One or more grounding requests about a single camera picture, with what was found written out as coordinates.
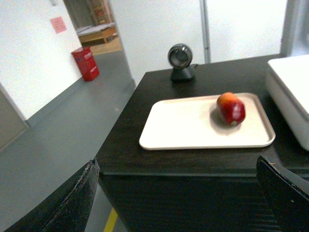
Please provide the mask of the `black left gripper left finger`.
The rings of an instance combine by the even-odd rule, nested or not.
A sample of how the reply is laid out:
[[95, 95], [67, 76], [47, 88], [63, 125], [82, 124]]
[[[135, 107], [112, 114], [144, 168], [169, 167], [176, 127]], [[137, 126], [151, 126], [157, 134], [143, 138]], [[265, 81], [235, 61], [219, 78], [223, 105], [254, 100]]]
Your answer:
[[83, 232], [91, 213], [99, 177], [90, 160], [7, 232]]

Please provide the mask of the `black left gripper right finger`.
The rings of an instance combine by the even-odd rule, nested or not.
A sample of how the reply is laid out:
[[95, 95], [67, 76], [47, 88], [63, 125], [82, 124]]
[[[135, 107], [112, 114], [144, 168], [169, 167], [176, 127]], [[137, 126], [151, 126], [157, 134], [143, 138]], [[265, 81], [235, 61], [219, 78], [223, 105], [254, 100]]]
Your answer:
[[309, 230], [309, 182], [283, 166], [259, 156], [257, 179], [283, 232]]

